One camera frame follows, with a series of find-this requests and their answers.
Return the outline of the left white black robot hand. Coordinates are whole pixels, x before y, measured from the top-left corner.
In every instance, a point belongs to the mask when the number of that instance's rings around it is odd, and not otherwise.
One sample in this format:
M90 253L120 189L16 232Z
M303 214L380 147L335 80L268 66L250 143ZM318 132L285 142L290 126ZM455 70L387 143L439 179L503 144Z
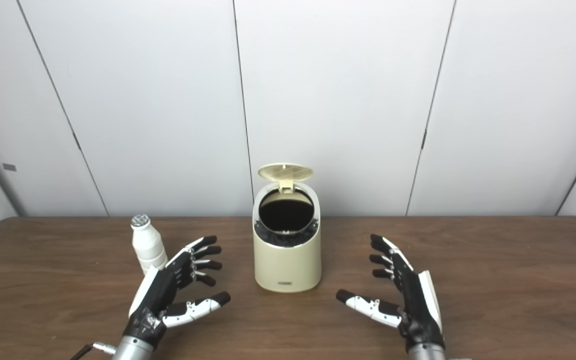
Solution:
M140 284L128 313L128 323L122 333L130 344L144 343L153 350L158 348L167 329L194 322L224 307L230 300L222 291L211 297L194 301L174 300L178 291L192 283L201 282L214 287L217 281L204 269L219 271L223 265L206 259L221 253L216 235L201 237L187 244L162 269L150 268Z

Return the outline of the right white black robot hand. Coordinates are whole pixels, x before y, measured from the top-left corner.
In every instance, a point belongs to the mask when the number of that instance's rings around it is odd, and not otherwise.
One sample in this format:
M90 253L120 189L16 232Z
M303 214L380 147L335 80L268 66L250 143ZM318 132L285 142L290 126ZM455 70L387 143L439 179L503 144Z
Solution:
M373 269L372 275L390 280L402 294L403 305L345 289L338 290L337 300L373 321L398 329L410 360L445 360L441 309L430 272L416 272L401 249L382 235L371 234L370 245L381 254L371 254L369 260L382 265Z

